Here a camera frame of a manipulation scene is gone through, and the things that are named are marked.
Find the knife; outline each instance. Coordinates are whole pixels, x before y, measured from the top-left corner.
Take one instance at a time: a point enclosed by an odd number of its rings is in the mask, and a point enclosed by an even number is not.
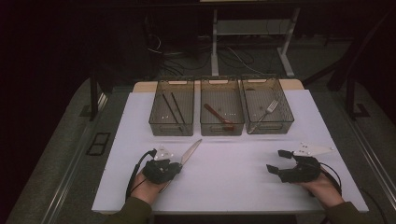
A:
[[[180,162],[180,167],[183,167],[183,165],[186,163],[186,161],[190,158],[190,156],[192,155],[192,153],[195,151],[196,148],[198,148],[198,146],[201,144],[202,139],[196,141],[194,144],[192,144],[192,146],[183,154],[183,156],[181,157],[181,162]],[[162,193],[168,186],[169,184],[172,182],[172,180],[169,180],[169,182],[166,184],[166,186],[160,190],[160,193]]]

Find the metal rod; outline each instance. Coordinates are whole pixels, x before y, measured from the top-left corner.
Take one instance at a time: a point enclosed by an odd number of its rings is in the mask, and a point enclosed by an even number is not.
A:
[[[90,75],[90,86],[91,86],[91,121],[93,121],[98,114],[98,87],[96,81],[96,75],[91,72]]]
[[[177,104],[177,101],[176,101],[176,98],[175,98],[175,95],[171,92],[171,95],[172,95],[172,99],[174,100],[174,102],[175,102],[175,105],[176,105],[176,108],[177,108],[177,111],[178,111],[178,114],[180,115],[180,117],[181,117],[181,120],[183,121],[183,123],[186,123],[186,120],[184,120],[184,118],[183,118],[183,115],[181,114],[181,110],[180,110],[180,107],[178,107],[178,104]]]
[[[367,163],[370,165],[371,170],[373,171],[376,179],[382,187],[382,190],[387,195],[389,202],[391,203],[393,209],[396,210],[396,185],[393,180],[390,178],[387,170],[382,165],[379,158],[376,156],[374,149],[370,145],[367,138],[364,136],[361,128],[357,124],[357,121],[354,121],[348,113],[345,111],[344,107],[340,99],[336,99],[338,101],[338,108],[342,112],[343,117],[347,121],[349,127],[352,129],[355,134],[356,139],[360,143],[360,151],[361,154],[367,160]]]
[[[169,102],[168,102],[168,100],[167,100],[166,97],[165,97],[165,94],[163,94],[163,99],[165,100],[166,104],[168,105],[169,110],[171,111],[172,116],[174,117],[174,120],[176,121],[176,123],[178,123],[178,121],[177,121],[177,119],[176,119],[176,116],[175,116],[175,114],[174,114],[174,112],[173,112],[173,110],[172,110],[172,107],[169,105]]]

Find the cable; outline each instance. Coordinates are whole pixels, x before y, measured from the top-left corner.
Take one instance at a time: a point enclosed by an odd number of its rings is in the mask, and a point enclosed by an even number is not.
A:
[[[249,53],[245,52],[244,50],[241,50],[241,49],[240,49],[240,51],[244,52],[249,58],[251,58],[251,61],[248,62],[248,63],[247,63],[245,60],[243,60],[245,64],[252,64],[252,63],[254,63],[254,58],[253,58],[253,56],[251,56]],[[222,54],[220,51],[218,51],[218,55],[219,55],[220,57],[224,57],[224,58],[226,58],[226,59],[228,59],[228,60],[230,60],[230,61],[234,61],[234,62],[240,63],[240,61],[239,61],[238,59],[235,59],[235,57],[229,57],[229,56],[227,56],[227,55],[225,55],[225,54]],[[230,66],[230,67],[234,67],[234,68],[245,68],[245,66],[237,67],[237,66],[230,65],[230,64],[226,63],[223,59],[221,59],[221,60],[222,60],[225,64],[227,64],[228,66]]]
[[[142,180],[140,183],[138,183],[136,186],[134,186],[133,189],[131,189],[131,193],[132,191],[134,191],[135,189],[137,189],[137,187],[139,187],[141,184],[143,184],[143,182],[145,182],[147,180],[147,178],[145,178],[144,180]]]
[[[160,46],[161,46],[161,39],[157,36],[157,35],[152,35],[152,36],[154,36],[154,37],[156,37],[157,38],[157,40],[158,40],[158,46],[157,46],[157,48],[156,49],[159,49],[160,48]]]
[[[225,64],[225,65],[227,65],[227,66],[229,66],[229,67],[232,67],[232,68],[245,68],[245,66],[234,66],[234,65],[232,65],[232,64],[230,64],[230,63],[227,63],[225,60],[224,60],[224,58],[227,58],[227,59],[231,59],[231,58],[229,58],[228,56],[226,56],[226,55],[224,55],[223,53],[221,53],[221,52],[219,52],[218,51],[218,56],[219,56],[219,59]]]
[[[165,64],[166,62],[176,64],[177,66],[171,66],[171,65],[166,65],[166,66],[171,67],[175,70],[177,70],[177,68],[181,68],[183,70],[182,74],[184,74],[185,67],[183,65],[181,65],[180,63],[173,62],[171,60],[165,60],[163,64]]]
[[[191,70],[192,71],[192,70],[198,70],[198,69],[201,69],[201,68],[205,67],[207,65],[207,63],[209,62],[209,59],[210,59],[210,54],[206,57],[204,64],[199,65],[198,67],[195,67],[195,68],[185,67],[182,64],[174,62],[174,61],[172,61],[170,59],[167,59],[166,61],[169,62],[169,63],[176,64],[178,67],[182,68],[183,70]]]
[[[251,54],[247,53],[245,50],[240,49],[240,47],[239,47],[240,44],[239,44],[238,42],[239,42],[239,40],[237,40],[237,43],[234,44],[234,46],[235,46],[236,48],[238,48],[239,51],[242,51],[243,53],[245,53],[245,54],[250,58],[250,61],[249,61],[249,62],[246,62],[245,60],[243,60],[243,62],[244,62],[245,64],[252,64],[252,63],[254,63],[254,57],[251,56]],[[225,48],[225,49],[227,49],[227,48],[230,48],[230,45],[227,44],[227,43],[223,43],[223,46],[222,46],[222,47]],[[230,58],[230,57],[226,57],[226,58],[228,58],[228,59],[230,59],[230,60],[233,60],[233,61],[236,61],[236,62],[239,62],[238,60],[236,60],[236,59],[234,59],[234,58]]]
[[[379,206],[379,203],[374,199],[374,197],[368,192],[366,191],[364,188],[359,187],[359,189],[364,192],[375,204],[376,208],[378,209],[379,213],[381,214],[382,220],[384,221],[385,224],[388,224],[387,218],[385,216],[384,211],[382,211],[381,207]]]
[[[184,55],[184,52],[179,51],[179,52],[170,52],[170,53],[165,53],[164,56],[175,56],[175,55]]]
[[[260,71],[257,71],[257,70],[255,70],[255,69],[249,67],[247,64],[245,64],[245,62],[235,53],[235,51],[233,51],[232,49],[230,49],[230,48],[228,48],[228,47],[227,47],[227,49],[230,50],[230,51],[236,56],[236,58],[238,58],[238,60],[239,60],[246,68],[250,69],[250,70],[253,71],[253,72],[259,73],[259,74],[261,74],[261,75],[265,75],[264,73],[262,73],[262,72],[260,72]]]
[[[325,163],[323,163],[323,162],[320,162],[320,165],[324,165],[324,166],[328,167],[329,169],[331,169],[331,170],[335,173],[335,175],[336,175],[337,178],[338,178],[338,186],[339,186],[339,188],[341,189],[341,188],[342,188],[341,178],[340,178],[340,176],[337,174],[337,172],[335,172],[335,170],[334,170],[331,166],[329,166],[328,164],[325,164]]]
[[[154,158],[156,153],[157,153],[157,150],[155,148],[152,149],[151,151],[146,152],[142,156],[142,158],[140,158],[140,161],[137,163],[137,165],[134,166],[134,171],[132,172],[131,178],[129,179],[129,182],[128,182],[128,187],[126,188],[126,192],[125,192],[125,202],[131,196],[132,184],[134,183],[134,178],[137,175],[137,171],[139,170],[140,164],[142,163],[143,159],[145,159],[147,157],[147,155],[150,155],[152,158]]]
[[[155,49],[149,49],[149,48],[148,48],[148,50],[151,51],[151,52],[154,52],[154,53],[163,54],[163,52],[160,52],[160,51],[155,50]]]
[[[178,71],[176,68],[171,67],[171,66],[167,66],[165,64],[159,65],[159,67],[165,71],[164,75],[166,75],[166,71],[168,71],[169,73],[171,73],[173,76],[183,76],[183,74]]]

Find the black cable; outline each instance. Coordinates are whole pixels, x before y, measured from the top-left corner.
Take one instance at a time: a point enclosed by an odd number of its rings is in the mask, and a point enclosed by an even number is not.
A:
[[[382,211],[381,206],[379,206],[379,203],[374,199],[374,197],[368,192],[366,191],[364,188],[359,187],[359,189],[364,192],[375,204],[376,208],[378,209],[379,213],[381,214],[382,220],[384,221],[385,224],[388,224],[387,218],[385,216],[384,211]]]
[[[337,178],[338,178],[338,183],[337,183],[337,181],[334,179],[334,177],[332,177],[332,175],[330,175],[328,172],[326,172],[326,171],[324,171],[324,170],[321,170],[321,172],[322,172],[324,175],[326,175],[326,177],[329,178],[330,181],[332,181],[332,184],[333,184],[334,187],[337,189],[338,193],[339,193],[340,195],[343,195],[342,188],[341,188],[341,186],[342,186],[342,185],[341,185],[341,178],[340,178],[340,176],[337,174],[337,172],[335,172],[335,170],[334,170],[330,165],[328,165],[328,164],[325,164],[325,163],[323,163],[323,162],[320,162],[320,165],[324,165],[324,166],[328,167],[329,169],[331,169],[331,170],[335,173],[335,175],[336,175]],[[320,222],[320,224],[326,224],[326,223],[328,223],[328,222],[329,222],[329,219],[328,219],[327,217],[325,217],[325,218],[323,218],[323,220]]]
[[[337,172],[335,172],[335,170],[334,170],[331,166],[329,166],[328,164],[325,164],[325,163],[323,163],[323,162],[320,162],[320,165],[324,165],[324,166],[328,167],[329,169],[331,169],[331,170],[335,173],[335,175],[336,175],[337,178],[338,178],[338,186],[339,186],[339,188],[341,189],[341,188],[342,188],[341,178],[340,178],[340,176],[337,174]]]
[[[125,191],[125,202],[131,196],[131,188],[134,183],[134,179],[136,178],[137,171],[139,170],[140,164],[142,163],[143,159],[145,159],[147,157],[147,155],[150,155],[152,158],[154,158],[156,153],[157,153],[157,150],[155,148],[152,149],[151,151],[146,152],[142,156],[142,158],[140,158],[140,161],[137,163],[137,165],[134,166],[134,171],[132,172],[131,178],[129,179],[129,182],[128,182],[128,187],[126,188],[126,191]]]
[[[212,45],[205,45],[198,48],[198,53],[206,53],[212,50]]]
[[[218,56],[219,56],[219,59],[220,59],[225,65],[227,65],[227,66],[229,66],[229,67],[238,68],[238,69],[246,68],[245,66],[234,66],[234,65],[231,65],[230,63],[227,63],[226,61],[224,61],[223,57],[224,57],[224,58],[229,58],[229,57],[226,56],[226,55],[224,55],[224,54],[222,54],[222,53],[220,53],[220,52],[218,52]]]
[[[176,64],[177,66],[167,65],[166,62],[174,63],[174,64]],[[185,67],[183,67],[183,65],[181,65],[181,64],[179,64],[179,63],[175,63],[175,62],[173,62],[173,61],[171,61],[171,60],[166,60],[166,59],[164,59],[163,64],[164,64],[168,69],[173,69],[173,70],[179,72],[181,76],[184,76],[184,74],[185,74],[185,71],[184,71],[184,70],[185,70]]]
[[[235,54],[233,53],[233,50],[231,50],[230,48],[231,48],[231,47],[229,47],[227,44],[224,44],[223,47],[219,47],[219,49],[226,49],[227,52],[231,52],[232,57],[226,56],[226,58],[228,58],[228,59],[230,59],[230,60],[232,60],[232,61],[235,61],[235,62],[238,62],[238,63],[244,63],[244,64],[252,64],[252,63],[254,63],[254,57],[253,57],[251,54],[247,53],[245,50],[240,49],[240,48],[236,45],[237,50],[243,52],[244,54],[246,54],[246,55],[250,58],[250,61],[248,61],[248,62],[246,62],[246,60],[242,59],[241,57],[240,57],[241,60],[235,58],[235,57],[234,57]]]
[[[137,189],[137,187],[139,187],[141,184],[143,184],[143,182],[145,182],[147,180],[147,178],[145,178],[144,180],[142,180],[140,183],[138,183],[136,186],[134,186],[133,189],[131,189],[131,193],[132,191],[134,191],[135,189]]]
[[[166,75],[166,71],[168,71],[169,73],[171,73],[174,76],[183,76],[183,74],[180,71],[178,71],[176,68],[167,66],[165,64],[164,65],[159,65],[159,67],[164,71],[165,75]]]
[[[166,69],[168,71],[171,71],[171,70],[175,71],[177,73],[177,76],[181,76],[181,77],[184,76],[184,71],[181,72],[181,71],[177,70],[174,66],[169,66],[169,65],[166,65],[166,64],[164,66],[166,67]]]
[[[240,61],[240,63],[242,63],[247,69],[249,69],[249,70],[251,70],[251,71],[253,71],[253,72],[255,72],[255,73],[264,75],[264,73],[262,73],[262,72],[260,72],[260,71],[258,71],[258,70],[256,70],[256,69],[251,68],[250,66],[248,66],[248,65],[245,63],[245,61],[242,60],[242,59],[235,53],[235,51],[233,51],[233,50],[230,49],[230,48],[227,48],[227,49],[228,49],[230,52],[232,52],[232,53],[234,54],[234,56]]]
[[[210,59],[210,54],[208,54],[208,56],[206,57],[204,64],[199,65],[198,67],[194,67],[194,68],[185,67],[185,66],[183,66],[182,64],[177,63],[177,62],[174,62],[174,61],[172,61],[172,60],[170,60],[170,59],[165,59],[165,60],[166,60],[167,62],[169,62],[169,63],[176,64],[177,66],[179,66],[179,67],[182,68],[183,70],[184,70],[184,69],[185,69],[185,70],[198,70],[198,69],[201,69],[201,68],[205,67],[205,66],[207,65],[207,63],[209,62],[209,59]]]

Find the dark background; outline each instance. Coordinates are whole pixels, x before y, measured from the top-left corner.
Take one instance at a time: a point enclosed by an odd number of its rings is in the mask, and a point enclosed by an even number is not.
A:
[[[266,15],[289,12],[284,8]],[[295,35],[353,36],[353,28],[366,31],[370,27],[368,20],[375,12],[372,7],[305,7]],[[194,53],[198,35],[211,35],[210,10],[157,10],[149,29],[143,23],[147,13],[81,10],[67,1],[2,1],[0,223],[7,220],[71,97],[84,80],[95,74],[102,90],[111,92],[115,85],[155,77],[156,61],[146,47],[148,32],[161,35],[169,45],[183,48],[190,43],[190,53]],[[225,19],[254,19],[262,15],[262,10],[219,15]],[[363,74],[357,76],[358,80],[364,80],[396,123],[393,21],[394,11],[363,52],[353,73]],[[389,98],[393,104],[384,100]]]

